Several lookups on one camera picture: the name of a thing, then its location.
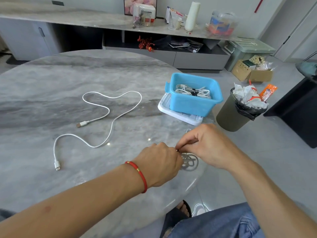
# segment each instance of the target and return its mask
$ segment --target white usb cable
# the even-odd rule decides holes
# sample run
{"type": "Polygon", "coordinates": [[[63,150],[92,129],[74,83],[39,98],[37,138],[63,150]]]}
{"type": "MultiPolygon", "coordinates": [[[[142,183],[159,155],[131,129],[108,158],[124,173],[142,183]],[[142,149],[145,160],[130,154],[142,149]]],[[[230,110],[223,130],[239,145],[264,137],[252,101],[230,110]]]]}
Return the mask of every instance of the white usb cable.
{"type": "Polygon", "coordinates": [[[93,121],[103,119],[104,117],[108,116],[108,114],[110,113],[110,109],[109,109],[108,107],[102,106],[102,105],[100,105],[100,104],[90,103],[90,102],[88,102],[88,101],[85,100],[84,96],[85,96],[86,94],[91,94],[91,93],[100,94],[101,96],[104,96],[104,97],[106,97],[106,98],[111,98],[111,99],[120,98],[120,97],[122,97],[122,96],[124,96],[124,95],[126,95],[126,94],[128,94],[128,93],[138,93],[138,94],[140,95],[141,99],[140,99],[140,101],[137,103],[137,105],[135,105],[132,109],[130,109],[129,111],[127,111],[127,112],[125,112],[125,113],[119,115],[118,117],[116,117],[116,118],[112,121],[109,135],[108,135],[108,137],[105,139],[105,141],[103,141],[100,145],[92,146],[92,145],[89,144],[87,141],[83,140],[81,137],[79,137],[79,136],[77,136],[77,135],[74,135],[74,134],[64,134],[64,135],[58,136],[58,137],[56,138],[55,142],[54,142],[54,147],[53,147],[54,165],[55,165],[55,169],[56,169],[56,170],[60,170],[60,169],[61,169],[61,164],[59,163],[58,159],[56,158],[56,154],[55,154],[55,149],[56,149],[57,141],[58,141],[61,137],[63,137],[63,136],[74,136],[74,137],[80,139],[81,141],[83,141],[85,144],[87,144],[87,145],[88,145],[89,147],[91,147],[91,148],[99,148],[99,147],[103,146],[103,145],[108,141],[108,139],[109,139],[109,137],[110,137],[110,134],[111,134],[111,131],[112,131],[112,127],[113,127],[114,121],[117,120],[118,118],[120,118],[121,116],[123,116],[123,115],[125,115],[125,114],[131,112],[131,111],[132,111],[133,109],[135,109],[135,108],[140,104],[140,102],[142,101],[142,95],[141,95],[139,92],[137,92],[137,91],[129,91],[129,92],[126,92],[126,93],[124,93],[124,94],[122,94],[122,95],[120,95],[120,96],[118,96],[118,97],[109,97],[109,96],[103,95],[103,94],[101,94],[101,93],[99,93],[99,92],[88,92],[88,93],[85,93],[85,94],[82,96],[82,99],[83,99],[86,103],[89,103],[89,104],[92,104],[92,105],[95,105],[95,106],[99,106],[99,107],[106,108],[106,109],[108,109],[108,113],[107,113],[106,115],[100,117],[100,118],[81,122],[81,123],[77,124],[77,127],[78,127],[78,128],[83,127],[83,126],[85,126],[85,125],[87,125],[87,124],[89,124],[89,123],[91,123],[91,122],[93,122],[93,121]]]}
{"type": "Polygon", "coordinates": [[[194,88],[191,88],[185,84],[178,84],[178,85],[176,85],[175,92],[177,92],[179,94],[193,95],[193,96],[197,96],[197,97],[211,99],[210,91],[208,89],[206,89],[206,87],[194,89],[194,88]]]}

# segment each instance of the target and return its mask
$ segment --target green storage box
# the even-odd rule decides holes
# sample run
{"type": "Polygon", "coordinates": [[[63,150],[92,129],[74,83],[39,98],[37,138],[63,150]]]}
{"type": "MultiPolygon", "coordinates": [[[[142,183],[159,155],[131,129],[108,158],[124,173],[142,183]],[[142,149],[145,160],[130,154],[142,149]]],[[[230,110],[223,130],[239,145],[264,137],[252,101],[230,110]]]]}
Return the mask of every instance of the green storage box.
{"type": "Polygon", "coordinates": [[[240,41],[226,41],[224,49],[231,53],[227,64],[224,66],[229,72],[240,60],[248,60],[254,55],[266,57],[275,53],[275,49],[254,38],[240,38],[240,41]]]}

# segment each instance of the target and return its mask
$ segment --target round table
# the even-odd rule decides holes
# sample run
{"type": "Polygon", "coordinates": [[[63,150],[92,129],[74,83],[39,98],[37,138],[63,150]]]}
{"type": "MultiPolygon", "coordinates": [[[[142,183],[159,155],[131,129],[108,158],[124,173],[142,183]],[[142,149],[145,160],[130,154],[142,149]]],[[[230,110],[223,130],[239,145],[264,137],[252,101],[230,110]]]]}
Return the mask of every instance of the round table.
{"type": "MultiPolygon", "coordinates": [[[[157,108],[174,72],[179,71],[140,54],[81,50],[37,59],[0,75],[0,208],[19,212],[132,160],[152,143],[175,146],[194,126],[157,108]],[[109,107],[110,114],[76,128],[77,123],[107,112],[85,103],[82,95],[97,91],[115,97],[131,90],[142,94],[142,102],[115,121],[109,144],[93,149],[75,137],[62,137],[56,149],[62,169],[56,171],[56,137],[72,133],[98,145],[112,120],[140,100],[137,93],[115,100],[87,95],[90,102],[109,107]]],[[[199,162],[194,171],[181,170],[163,186],[117,208],[83,237],[124,235],[152,223],[190,192],[205,169],[206,164],[199,162]]]]}

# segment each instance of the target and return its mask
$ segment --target marble countertop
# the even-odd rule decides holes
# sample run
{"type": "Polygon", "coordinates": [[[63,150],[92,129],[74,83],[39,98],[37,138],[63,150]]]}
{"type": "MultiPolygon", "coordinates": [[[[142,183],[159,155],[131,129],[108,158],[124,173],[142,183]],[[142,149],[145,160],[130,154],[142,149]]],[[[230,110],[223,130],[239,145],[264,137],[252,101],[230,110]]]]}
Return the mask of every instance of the marble countertop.
{"type": "MultiPolygon", "coordinates": [[[[132,160],[152,143],[175,146],[194,126],[157,108],[174,72],[179,71],[140,54],[82,50],[37,59],[0,75],[0,208],[19,212],[132,160]],[[53,144],[59,135],[73,133],[98,145],[112,120],[140,100],[136,93],[116,100],[87,95],[88,101],[109,107],[110,114],[76,128],[106,112],[85,103],[82,95],[97,91],[114,97],[131,90],[142,94],[142,102],[116,120],[109,145],[93,149],[79,139],[63,137],[56,149],[62,169],[55,171],[53,144]]],[[[213,117],[204,122],[213,122],[213,117]]],[[[83,237],[124,235],[152,223],[191,191],[205,169],[200,160],[196,170],[181,170],[163,186],[117,208],[83,237]]]]}
{"type": "Polygon", "coordinates": [[[132,17],[124,14],[38,3],[0,2],[0,17],[217,40],[239,41],[241,39],[235,36],[212,35],[204,25],[195,27],[192,32],[186,31],[184,27],[171,31],[167,28],[166,21],[162,19],[156,19],[150,27],[133,29],[132,17]]]}

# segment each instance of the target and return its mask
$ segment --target red string bracelet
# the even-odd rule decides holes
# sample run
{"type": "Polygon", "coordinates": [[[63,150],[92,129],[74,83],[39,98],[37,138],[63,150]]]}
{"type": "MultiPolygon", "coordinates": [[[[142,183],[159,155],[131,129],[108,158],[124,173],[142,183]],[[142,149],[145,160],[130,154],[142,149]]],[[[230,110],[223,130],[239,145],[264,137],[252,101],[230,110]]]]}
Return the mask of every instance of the red string bracelet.
{"type": "Polygon", "coordinates": [[[132,161],[127,161],[127,162],[125,162],[125,164],[131,164],[132,167],[135,168],[137,170],[137,172],[140,174],[140,176],[143,180],[143,183],[144,183],[144,191],[142,192],[142,194],[144,194],[147,191],[147,183],[146,183],[146,179],[145,179],[144,175],[142,174],[142,172],[140,171],[138,166],[135,163],[133,163],[132,161]]]}

